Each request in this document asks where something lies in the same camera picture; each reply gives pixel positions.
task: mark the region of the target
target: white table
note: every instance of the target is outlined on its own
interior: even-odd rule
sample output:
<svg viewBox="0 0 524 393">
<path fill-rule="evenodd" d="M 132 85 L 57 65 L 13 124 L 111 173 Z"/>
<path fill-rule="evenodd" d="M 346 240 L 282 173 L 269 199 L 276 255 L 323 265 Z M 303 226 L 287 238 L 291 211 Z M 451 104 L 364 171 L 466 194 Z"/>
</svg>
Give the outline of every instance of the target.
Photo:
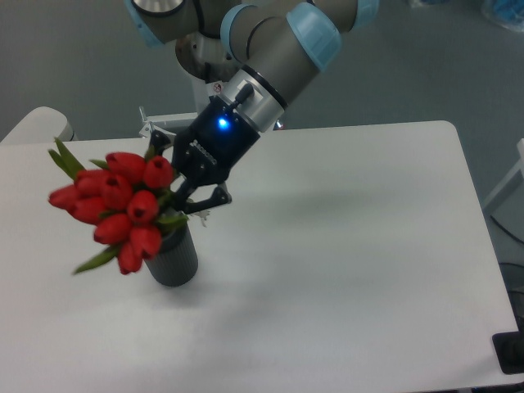
<svg viewBox="0 0 524 393">
<path fill-rule="evenodd" d="M 139 139 L 72 142 L 82 162 Z M 517 330 L 454 127 L 264 135 L 233 170 L 187 285 L 116 264 L 47 204 L 51 144 L 0 147 L 1 392 L 401 392 L 521 382 Z"/>
</svg>

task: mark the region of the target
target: black cable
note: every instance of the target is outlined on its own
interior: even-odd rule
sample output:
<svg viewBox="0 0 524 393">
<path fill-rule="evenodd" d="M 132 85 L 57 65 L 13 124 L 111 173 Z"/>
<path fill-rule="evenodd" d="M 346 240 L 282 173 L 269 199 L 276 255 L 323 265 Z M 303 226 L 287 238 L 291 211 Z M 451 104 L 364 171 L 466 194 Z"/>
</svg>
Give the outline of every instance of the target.
<svg viewBox="0 0 524 393">
<path fill-rule="evenodd" d="M 523 268 L 524 269 L 524 264 L 515 264 L 513 262 L 499 262 L 500 265 L 506 265 L 506 266 L 515 266 L 516 268 Z"/>
<path fill-rule="evenodd" d="M 515 235 L 513 235 L 511 232 L 509 232 L 493 215 L 490 216 L 493 223 L 504 233 L 506 233 L 509 237 L 511 237 L 515 242 L 520 243 L 524 246 L 524 240 L 519 239 Z"/>
</svg>

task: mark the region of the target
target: green leaf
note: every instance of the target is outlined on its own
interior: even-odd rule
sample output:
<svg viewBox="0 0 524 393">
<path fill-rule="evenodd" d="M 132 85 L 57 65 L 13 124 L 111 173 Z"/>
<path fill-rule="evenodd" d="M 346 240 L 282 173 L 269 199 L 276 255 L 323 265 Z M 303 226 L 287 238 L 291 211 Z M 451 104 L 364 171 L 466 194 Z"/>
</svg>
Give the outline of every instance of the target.
<svg viewBox="0 0 524 393">
<path fill-rule="evenodd" d="M 98 215 L 98 218 L 100 219 L 106 219 L 107 217 L 113 215 L 117 213 L 116 210 L 106 210 L 106 211 L 102 211 L 99 215 Z"/>
<path fill-rule="evenodd" d="M 102 251 L 100 254 L 95 255 L 93 258 L 88 260 L 86 263 L 81 264 L 76 270 L 73 272 L 73 274 L 78 274 L 85 272 L 86 270 L 91 270 L 95 268 L 99 268 L 100 266 L 103 266 L 104 264 L 111 261 L 113 258 L 115 258 L 118 253 L 120 252 L 121 246 L 109 246 L 104 251 Z"/>
<path fill-rule="evenodd" d="M 164 190 L 160 194 L 160 196 L 156 200 L 156 202 L 158 203 L 158 206 L 160 207 L 160 209 L 166 207 L 171 202 L 172 195 L 173 194 L 172 194 L 171 190 Z"/>
<path fill-rule="evenodd" d="M 146 162 L 148 162 L 154 156 L 156 156 L 155 147 L 153 145 L 150 145 L 147 148 L 146 154 L 144 156 L 144 160 L 146 160 Z"/>
<path fill-rule="evenodd" d="M 65 172 L 66 175 L 68 175 L 70 178 L 75 180 L 73 175 L 71 175 L 71 173 L 67 169 L 66 164 L 62 160 L 62 157 L 60 157 L 60 154 L 58 154 L 56 151 L 54 151 L 52 149 L 49 149 L 48 152 L 49 152 L 49 155 L 51 156 L 52 160 L 55 161 L 55 164 L 58 166 L 58 168 L 62 169 Z"/>
<path fill-rule="evenodd" d="M 175 229 L 183 227 L 187 222 L 186 215 L 171 215 L 166 217 L 160 217 L 156 220 L 155 224 L 158 229 L 162 232 L 162 235 L 173 232 Z"/>
<path fill-rule="evenodd" d="M 109 165 L 104 160 L 89 160 L 89 162 L 94 163 L 100 169 L 109 169 Z"/>
<path fill-rule="evenodd" d="M 64 161 L 65 167 L 67 170 L 69 170 L 70 174 L 72 174 L 76 178 L 76 174 L 84 169 L 82 164 L 73 156 L 73 154 L 67 149 L 66 145 L 64 145 L 63 141 L 61 141 L 58 138 L 55 138 L 56 147 L 58 147 L 58 151 L 60 152 L 61 158 Z"/>
</svg>

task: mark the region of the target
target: flower bud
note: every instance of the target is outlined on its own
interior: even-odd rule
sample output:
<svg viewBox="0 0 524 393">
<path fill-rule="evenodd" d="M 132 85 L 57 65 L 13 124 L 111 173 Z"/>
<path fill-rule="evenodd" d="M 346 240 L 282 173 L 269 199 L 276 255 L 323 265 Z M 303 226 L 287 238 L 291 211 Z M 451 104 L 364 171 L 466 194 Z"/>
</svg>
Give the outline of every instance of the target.
<svg viewBox="0 0 524 393">
<path fill-rule="evenodd" d="M 146 161 L 138 154 L 110 153 L 106 156 L 106 161 L 112 173 L 124 176 L 131 184 L 138 184 L 142 181 Z"/>
<path fill-rule="evenodd" d="M 125 213 L 110 215 L 105 218 L 94 232 L 95 242 L 117 244 L 128 239 L 133 223 Z"/>
<path fill-rule="evenodd" d="M 71 209 L 78 199 L 80 199 L 80 193 L 74 184 L 59 188 L 49 194 L 49 203 L 59 209 Z"/>
<path fill-rule="evenodd" d="M 158 202 L 152 192 L 139 191 L 131 198 L 127 212 L 134 223 L 149 224 L 158 215 Z"/>
<path fill-rule="evenodd" d="M 86 224 L 99 224 L 102 219 L 100 213 L 106 210 L 106 205 L 100 196 L 92 198 L 80 199 L 68 209 L 70 215 L 75 217 L 78 221 Z"/>
<path fill-rule="evenodd" d="M 162 235 L 155 225 L 133 227 L 129 234 L 129 241 L 131 242 L 131 246 L 133 246 L 135 255 L 145 260 L 150 260 L 160 251 Z"/>
<path fill-rule="evenodd" d="M 122 274 L 137 272 L 142 267 L 142 258 L 135 255 L 131 243 L 126 242 L 120 249 L 118 265 Z"/>
<path fill-rule="evenodd" d="M 125 210 L 133 197 L 133 188 L 124 176 L 110 174 L 101 187 L 102 199 L 108 209 Z"/>
<path fill-rule="evenodd" d="M 143 181 L 149 188 L 169 187 L 173 182 L 173 167 L 162 156 L 151 158 L 144 170 Z"/>
</svg>

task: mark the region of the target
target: robotic arm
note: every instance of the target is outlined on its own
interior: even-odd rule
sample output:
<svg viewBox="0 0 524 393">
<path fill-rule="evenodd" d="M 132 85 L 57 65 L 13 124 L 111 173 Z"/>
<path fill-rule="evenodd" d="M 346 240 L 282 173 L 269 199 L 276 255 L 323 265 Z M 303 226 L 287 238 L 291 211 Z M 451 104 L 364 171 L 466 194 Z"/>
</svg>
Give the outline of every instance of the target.
<svg viewBox="0 0 524 393">
<path fill-rule="evenodd" d="M 198 31 L 221 39 L 240 69 L 174 143 L 154 132 L 161 154 L 184 177 L 173 207 L 187 214 L 230 203 L 231 168 L 341 49 L 341 32 L 365 25 L 379 0 L 278 0 L 265 7 L 235 0 L 126 0 L 150 45 Z M 191 202 L 198 187 L 217 184 L 209 199 Z"/>
</svg>

